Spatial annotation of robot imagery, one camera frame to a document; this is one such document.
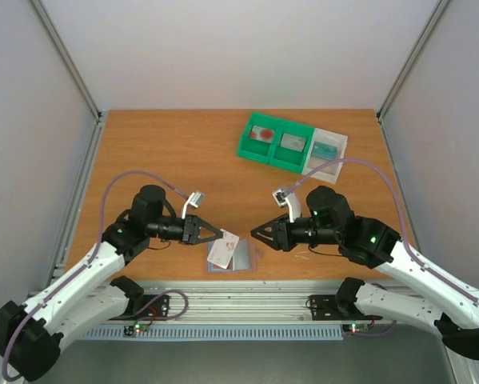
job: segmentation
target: metal frame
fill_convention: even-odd
[[[90,142],[86,147],[86,152],[78,171],[74,188],[70,194],[69,204],[66,207],[63,216],[62,228],[56,240],[53,264],[50,268],[50,274],[48,275],[46,286],[51,284],[53,276],[61,276],[59,266],[64,265],[63,263],[69,257],[70,246],[74,240],[75,228],[79,220],[79,214],[81,213],[81,207],[88,188],[88,182],[90,181],[90,175],[94,168],[95,158],[97,157],[98,146],[101,142],[102,134],[104,133],[107,116],[107,112],[103,113],[95,123]]]
[[[51,42],[54,45],[54,48],[60,55],[63,64],[65,64],[66,69],[69,71],[72,79],[75,81],[76,86],[78,87],[79,91],[81,92],[82,97],[85,99],[88,108],[92,115],[94,116],[95,120],[97,121],[101,117],[101,112],[99,111],[97,104],[92,98],[92,95],[88,91],[85,82],[83,81],[81,75],[79,74],[78,68],[75,66],[72,58],[69,55],[69,51],[66,49],[65,44],[63,44],[62,39],[56,27],[54,26],[53,22],[51,21],[49,14],[47,13],[46,8],[44,7],[42,0],[30,0],[30,4],[33,7],[33,11],[38,17],[38,20],[44,27],[44,31],[46,32],[47,36],[50,38]]]
[[[72,58],[69,55],[63,41],[61,40],[54,24],[44,7],[42,0],[29,0],[30,4],[38,16],[38,19],[54,48],[60,55],[61,60],[66,65],[67,70],[74,79],[76,86],[86,100],[86,103],[95,117],[96,124],[94,132],[92,133],[90,143],[88,145],[81,169],[78,172],[78,177],[71,194],[70,204],[67,206],[62,231],[58,236],[55,259],[50,274],[50,280],[47,285],[59,278],[65,269],[65,261],[68,257],[68,252],[72,244],[76,224],[78,222],[79,214],[83,198],[86,194],[88,182],[90,180],[91,171],[93,169],[98,146],[102,138],[102,133],[106,124],[107,114],[102,114],[94,99],[92,98],[86,84],[75,66]],[[413,46],[409,57],[401,68],[394,84],[392,85],[385,101],[377,113],[381,132],[383,133],[385,144],[389,153],[390,161],[396,175],[397,184],[403,197],[406,211],[408,206],[406,204],[405,195],[401,188],[401,181],[398,177],[395,164],[393,162],[393,155],[390,150],[389,140],[387,138],[384,117],[393,101],[398,95],[398,92],[405,84],[412,69],[417,63],[417,60],[422,55],[422,52],[431,39],[436,30],[440,20],[447,11],[452,0],[439,0],[421,34],[419,35],[415,45]],[[409,216],[409,223],[413,233],[414,226]],[[401,285],[395,281],[380,281],[388,287],[390,291],[401,294],[413,294],[409,288]],[[294,326],[297,329],[302,325],[309,325],[312,322],[309,311],[302,304],[310,294],[334,294],[340,286],[341,281],[227,281],[227,282],[140,282],[146,289],[147,294],[161,292],[166,289],[178,288],[184,290],[192,302],[192,306],[187,314],[176,321],[179,326],[199,326],[219,324],[249,324],[251,326]],[[182,308],[182,300],[176,297],[172,298],[171,308],[173,311]],[[340,322],[326,322],[327,325],[337,325]],[[87,338],[106,338],[110,339],[110,333],[100,332],[96,330]],[[465,382],[478,384],[479,377],[475,363],[467,360],[449,350],[447,355],[457,382]]]
[[[450,3],[452,0],[439,0],[435,5],[433,12],[429,16],[424,29],[422,30],[421,34],[417,38],[417,41],[412,47],[412,50],[409,53],[408,58],[406,59],[405,63],[403,64],[401,71],[396,77],[396,81],[390,88],[389,93],[387,94],[385,101],[381,105],[380,110],[377,113],[377,116],[382,120],[387,112],[389,111],[390,107],[392,106],[393,101],[397,97],[399,90],[401,90],[402,86],[405,84],[406,79],[409,77],[412,69],[417,64],[418,59],[422,55],[425,46],[433,36],[434,31],[436,30],[440,20],[443,18],[445,12],[449,8]]]
[[[343,339],[339,325],[301,324],[162,324],[146,332],[126,334],[122,325],[100,325],[81,340],[116,342],[238,342],[238,341],[336,341]]]

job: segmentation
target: black mount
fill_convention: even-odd
[[[169,216],[163,216],[166,208]],[[201,229],[206,228],[213,234],[207,238],[200,236]],[[108,242],[117,249],[117,254],[123,255],[125,264],[131,262],[143,250],[146,250],[150,238],[161,240],[178,240],[181,244],[201,244],[212,242],[223,237],[223,233],[198,216],[186,215],[178,218],[174,208],[166,200],[166,192],[160,186],[143,186],[134,196],[130,209],[122,212],[117,220],[108,226],[102,234],[102,241]],[[143,289],[125,276],[115,278],[111,285],[122,290],[129,303],[125,314],[133,314],[142,303],[149,298],[144,297]],[[156,306],[162,306],[163,300],[156,301]],[[166,316],[166,310],[157,308],[159,316]],[[5,353],[6,345],[12,333],[24,319],[27,313],[25,306],[19,306],[10,301],[0,309],[0,355]],[[49,334],[43,318],[30,319],[24,326],[11,350],[9,364],[28,381],[37,380],[43,376],[58,360],[59,342],[62,333]]]
[[[441,333],[443,343],[461,356],[479,360],[479,328],[463,330],[453,323],[449,316],[443,314],[434,325]]]
[[[332,294],[313,294],[309,296],[309,309],[314,321],[360,321],[381,320],[381,316],[367,316],[357,310],[344,310],[337,301],[337,296]]]
[[[163,216],[166,208],[170,215]],[[201,229],[212,235],[200,236]],[[166,192],[160,186],[143,186],[134,196],[133,205],[124,210],[102,235],[102,241],[117,248],[124,255],[126,265],[149,247],[150,238],[162,241],[178,240],[181,244],[196,245],[212,242],[223,237],[223,233],[198,216],[187,214],[178,218],[174,208],[166,200]]]
[[[116,286],[124,292],[129,299],[125,314],[130,310],[140,309],[144,300],[143,288],[136,282],[121,276],[111,281],[110,285]],[[0,309],[0,355],[5,353],[6,345],[19,323],[27,313],[24,305],[18,306],[9,301]],[[24,326],[17,338],[8,363],[12,365],[28,382],[39,379],[52,368],[60,356],[59,342],[63,333],[49,334],[44,328],[46,321],[41,318],[31,318]]]
[[[290,222],[289,215],[283,214],[251,230],[252,237],[285,252],[298,244],[311,248],[336,244],[351,262],[371,269],[393,260],[390,253],[399,234],[375,218],[355,216],[343,195],[319,186],[307,195],[306,205],[309,218]]]

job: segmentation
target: card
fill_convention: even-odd
[[[330,161],[335,160],[337,157],[337,147],[324,142],[313,142],[312,156]]]
[[[234,257],[232,257],[232,260],[230,260],[229,265],[226,268],[221,268],[220,266],[215,266],[212,262],[207,262],[207,270],[209,272],[232,272],[234,262]]]
[[[303,152],[305,149],[306,140],[293,134],[283,134],[280,141],[280,146],[287,148],[288,150],[297,150]]]
[[[238,246],[239,236],[231,234],[226,230],[221,231],[223,232],[223,238],[219,238],[214,242],[209,256],[207,256],[207,261],[226,269],[230,264],[230,259],[234,254],[236,246]]]
[[[252,126],[249,137],[259,142],[273,142],[274,130],[269,130],[261,126]]]

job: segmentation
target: cable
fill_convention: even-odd
[[[146,332],[147,330],[149,330],[150,326],[152,325],[152,323],[154,322],[154,319],[156,318],[156,315],[158,314],[158,312],[156,312],[156,310],[154,308],[152,308],[151,306],[149,306],[148,308],[149,310],[152,311],[152,315],[150,316],[145,316],[144,318],[137,318],[136,319],[136,325],[134,326],[134,328],[137,330],[137,332],[139,332],[139,322],[143,322],[145,320],[150,320],[150,322],[147,324],[147,326],[145,327],[145,329],[143,330],[143,332]]]
[[[99,219],[98,219],[97,242],[95,244],[94,252],[92,252],[90,257],[88,258],[88,263],[91,263],[95,259],[95,257],[97,256],[98,249],[101,246],[102,232],[104,232],[104,206],[106,205],[106,198],[108,197],[108,193],[110,192],[111,187],[114,185],[115,182],[117,182],[121,178],[123,178],[125,176],[128,176],[130,174],[143,174],[145,176],[150,176],[151,178],[155,178],[161,184],[164,184],[165,186],[167,186],[168,188],[173,190],[175,193],[179,194],[184,199],[187,200],[189,198],[189,196],[187,194],[181,192],[179,189],[175,188],[174,186],[172,186],[171,184],[166,182],[164,179],[160,178],[156,174],[151,174],[150,172],[147,172],[146,170],[128,170],[126,172],[123,172],[123,173],[119,174],[113,180],[111,180],[110,184],[108,184],[108,186],[104,190],[104,194],[102,195],[101,208],[100,208],[100,211],[99,211]]]
[[[167,245],[167,246],[163,246],[162,248],[154,248],[154,247],[152,247],[152,246],[149,246],[147,249],[148,249],[148,250],[165,250],[166,248],[168,248],[168,247],[170,247],[170,246],[172,245],[172,242],[171,242],[170,240],[166,240],[165,242],[167,242],[168,245]]]
[[[387,330],[384,330],[383,332],[380,332],[379,334],[370,334],[367,332],[344,332],[344,334],[348,334],[351,336],[362,336],[364,338],[382,338],[395,330],[397,325],[397,322],[394,320],[392,324],[390,324],[390,327]]]
[[[124,218],[126,218],[126,216],[129,214],[130,212],[130,208],[128,210],[124,210],[121,214],[118,215],[117,219],[115,220],[115,222],[120,222],[121,220],[123,220]]]
[[[172,207],[170,202],[165,198],[162,199],[162,205],[168,210],[170,213],[171,218],[177,218],[177,214],[175,213],[175,209]]]
[[[369,326],[367,327],[368,330],[372,330],[374,325],[376,324],[376,318],[373,316],[373,321],[370,322]]]
[[[125,316],[124,315],[117,316],[116,318],[113,318],[113,320],[124,320],[124,319],[127,319],[127,318],[133,318],[137,314],[140,314],[141,312],[146,310],[149,306],[152,306],[153,302],[155,302],[159,298],[163,297],[165,294],[178,294],[178,295],[180,295],[182,297],[182,299],[184,300],[184,307],[182,308],[182,310],[178,314],[174,314],[172,316],[165,316],[165,317],[162,317],[162,316],[161,317],[156,317],[155,320],[164,320],[164,321],[175,320],[176,318],[180,318],[190,308],[190,300],[188,299],[188,297],[186,296],[186,294],[184,292],[182,292],[181,290],[165,290],[164,292],[161,292],[160,294],[158,294],[157,296],[155,296],[154,298],[149,300],[149,302],[147,302],[142,308],[137,310],[136,313],[131,314],[131,315],[125,315]]]
[[[371,282],[370,285],[371,286],[377,286],[378,288],[381,288],[383,290],[387,290],[383,285],[378,284],[377,282]]]
[[[95,243],[94,251],[88,258],[88,262],[81,267],[79,267],[77,270],[75,270],[68,278],[66,278],[64,281],[60,283],[59,286],[57,286],[55,289],[53,289],[52,292],[50,292],[47,296],[44,297],[43,302],[37,304],[35,308],[29,312],[24,319],[18,324],[17,328],[15,328],[15,331],[12,333],[12,336],[10,337],[10,340],[8,341],[8,344],[6,344],[5,348],[5,353],[3,354],[2,358],[2,365],[1,365],[1,373],[2,376],[5,380],[8,382],[14,382],[16,380],[19,380],[21,378],[21,375],[18,374],[17,376],[11,377],[8,375],[8,361],[10,360],[10,354],[12,351],[12,347],[14,346],[17,337],[21,333],[22,329],[24,326],[28,323],[29,320],[33,318],[33,316],[45,305],[48,303],[49,300],[51,300],[60,290],[62,290],[67,284],[69,284],[72,280],[74,280],[83,270],[85,270],[95,259],[97,256],[98,250],[101,246],[101,241],[102,241],[102,232],[104,231],[104,207],[106,205],[106,198],[108,196],[108,193],[111,190],[111,187],[114,185],[115,182],[117,182],[119,179],[128,176],[130,174],[143,174],[145,176],[149,176],[151,178],[155,178],[158,180],[161,184],[167,186],[171,190],[173,190],[175,193],[179,194],[181,197],[184,199],[188,199],[189,196],[182,191],[180,191],[178,188],[175,188],[171,184],[169,184],[167,181],[164,179],[160,178],[156,174],[151,174],[150,172],[147,172],[146,170],[128,170],[126,172],[123,172],[116,176],[111,182],[108,184],[106,189],[104,190],[104,194],[102,195],[102,200],[101,200],[101,208],[99,211],[99,221],[98,221],[98,236],[97,236],[97,242]],[[185,312],[187,311],[187,305],[185,305],[185,308],[183,311],[181,311],[180,314],[175,315],[175,316],[182,316]]]
[[[335,256],[338,258],[344,257],[341,254],[323,254],[322,252],[317,252],[316,250],[313,250],[312,248],[310,248],[310,246],[308,246],[308,248],[309,248],[309,251],[312,252],[313,254],[320,254],[321,256]]]
[[[379,174],[381,176],[381,178],[383,179],[385,184],[389,187],[390,193],[392,194],[393,202],[395,203],[396,210],[397,210],[397,216],[399,217],[399,225],[401,226],[402,242],[403,242],[403,245],[404,245],[405,250],[408,253],[409,257],[414,262],[416,262],[419,265],[420,268],[430,272],[432,276],[434,276],[435,278],[437,278],[438,280],[440,280],[441,282],[443,282],[447,286],[450,286],[456,292],[465,296],[468,300],[473,302],[475,305],[479,305],[479,301],[475,296],[473,296],[470,292],[461,288],[458,284],[456,284],[454,282],[451,282],[445,276],[442,276],[440,273],[436,272],[433,268],[431,268],[425,262],[420,260],[420,258],[411,250],[409,242],[408,242],[408,231],[406,229],[404,214],[403,214],[403,211],[402,211],[402,208],[401,208],[401,204],[399,203],[399,199],[397,198],[396,190],[394,189],[392,183],[387,178],[387,176],[374,164],[371,164],[370,162],[366,162],[365,160],[361,160],[360,158],[338,158],[338,159],[333,160],[331,162],[326,162],[324,164],[321,164],[317,168],[314,168],[313,170],[311,170],[308,174],[306,174],[301,179],[299,179],[297,182],[295,182],[293,186],[291,186],[289,189],[285,190],[283,192],[284,197],[287,197],[289,194],[292,194],[305,180],[312,177],[312,175],[314,175],[316,172],[319,172],[320,170],[323,170],[324,168],[326,168],[328,166],[334,166],[334,165],[339,164],[341,162],[356,162],[358,164],[368,166],[371,170],[375,171],[377,174]]]

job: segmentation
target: red object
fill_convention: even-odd
[[[261,130],[261,138],[264,140],[271,140],[273,138],[273,131],[272,130]]]
[[[217,265],[212,264],[212,263],[211,263],[211,265],[213,266],[214,270],[231,270],[232,269],[232,259],[230,259],[229,265],[226,266],[226,268],[221,268],[220,266],[217,266]]]

